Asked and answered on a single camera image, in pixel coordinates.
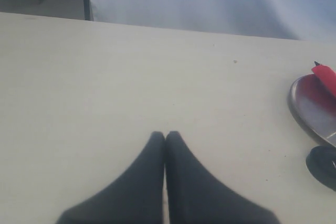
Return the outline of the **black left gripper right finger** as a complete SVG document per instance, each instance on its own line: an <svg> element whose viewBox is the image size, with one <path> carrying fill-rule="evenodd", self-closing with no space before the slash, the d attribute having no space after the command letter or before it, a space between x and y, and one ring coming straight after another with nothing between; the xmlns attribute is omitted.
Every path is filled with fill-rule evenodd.
<svg viewBox="0 0 336 224"><path fill-rule="evenodd" d="M279 223L276 215L234 192L193 155L178 131L165 140L171 223Z"/></svg>

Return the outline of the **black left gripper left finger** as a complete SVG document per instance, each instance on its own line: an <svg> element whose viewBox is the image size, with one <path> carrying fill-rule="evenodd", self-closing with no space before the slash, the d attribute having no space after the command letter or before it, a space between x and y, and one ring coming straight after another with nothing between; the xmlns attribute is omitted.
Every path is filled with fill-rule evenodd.
<svg viewBox="0 0 336 224"><path fill-rule="evenodd" d="M153 132L134 162L108 187L60 216L58 223L163 223L165 137Z"/></svg>

